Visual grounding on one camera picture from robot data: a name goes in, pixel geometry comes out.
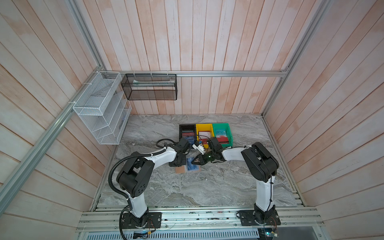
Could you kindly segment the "blue VIP card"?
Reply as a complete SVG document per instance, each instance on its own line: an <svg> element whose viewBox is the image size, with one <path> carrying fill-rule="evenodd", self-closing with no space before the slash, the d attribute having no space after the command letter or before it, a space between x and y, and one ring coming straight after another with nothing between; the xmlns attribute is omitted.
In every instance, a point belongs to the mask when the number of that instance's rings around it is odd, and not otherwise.
<svg viewBox="0 0 384 240"><path fill-rule="evenodd" d="M194 165L192 163L193 160L194 160L194 158L187 158L187 165L186 165L186 171L187 172L195 172L195 171L198 171L200 169L200 166Z"/></svg>

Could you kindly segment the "tan leather card holder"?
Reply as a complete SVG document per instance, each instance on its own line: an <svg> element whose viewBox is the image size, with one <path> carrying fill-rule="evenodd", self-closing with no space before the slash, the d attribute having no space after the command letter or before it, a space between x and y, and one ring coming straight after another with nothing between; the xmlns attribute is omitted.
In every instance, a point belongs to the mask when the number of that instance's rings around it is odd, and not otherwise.
<svg viewBox="0 0 384 240"><path fill-rule="evenodd" d="M181 167L175 167L175 173L176 174L183 174L188 172L198 172L200 171L200 166L193 165L192 161L194 158L187 158L186 165Z"/></svg>

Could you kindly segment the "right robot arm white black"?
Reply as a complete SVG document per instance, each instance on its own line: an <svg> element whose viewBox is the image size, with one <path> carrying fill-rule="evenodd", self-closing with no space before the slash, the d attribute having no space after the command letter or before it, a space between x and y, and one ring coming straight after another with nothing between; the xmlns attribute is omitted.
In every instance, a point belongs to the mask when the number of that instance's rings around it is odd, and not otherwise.
<svg viewBox="0 0 384 240"><path fill-rule="evenodd" d="M223 163L226 161L243 161L247 164L251 175L257 180L256 209L268 212L274 207L273 184L279 162L266 149L256 142L249 146L223 147L216 137L207 140L208 148L196 141L193 149L200 153L194 158L192 164L203 166L207 163Z"/></svg>

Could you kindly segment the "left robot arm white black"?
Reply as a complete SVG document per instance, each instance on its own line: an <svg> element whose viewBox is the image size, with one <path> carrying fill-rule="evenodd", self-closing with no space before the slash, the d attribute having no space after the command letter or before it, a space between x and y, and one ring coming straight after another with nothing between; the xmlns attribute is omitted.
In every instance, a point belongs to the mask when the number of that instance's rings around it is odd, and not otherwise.
<svg viewBox="0 0 384 240"><path fill-rule="evenodd" d="M148 187L153 170L172 163L186 155L190 143L184 138L153 153L134 152L119 160L110 170L108 184L117 194L128 201L131 216L142 219L148 214L144 191Z"/></svg>

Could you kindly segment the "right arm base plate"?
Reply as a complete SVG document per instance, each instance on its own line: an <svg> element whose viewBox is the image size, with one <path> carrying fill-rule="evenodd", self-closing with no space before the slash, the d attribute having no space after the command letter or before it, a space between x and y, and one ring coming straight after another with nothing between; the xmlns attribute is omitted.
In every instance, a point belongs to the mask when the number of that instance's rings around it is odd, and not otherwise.
<svg viewBox="0 0 384 240"><path fill-rule="evenodd" d="M279 226L281 225L280 217L276 210L271 209L264 213L255 210L238 211L242 226Z"/></svg>

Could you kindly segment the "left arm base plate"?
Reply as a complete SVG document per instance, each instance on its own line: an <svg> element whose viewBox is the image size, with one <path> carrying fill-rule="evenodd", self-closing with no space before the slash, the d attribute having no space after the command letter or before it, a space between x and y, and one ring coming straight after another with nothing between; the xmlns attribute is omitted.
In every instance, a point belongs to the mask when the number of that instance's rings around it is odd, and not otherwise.
<svg viewBox="0 0 384 240"><path fill-rule="evenodd" d="M119 227L122 230L158 229L162 224L162 213L144 213L140 218L135 217L130 212L124 212L119 220Z"/></svg>

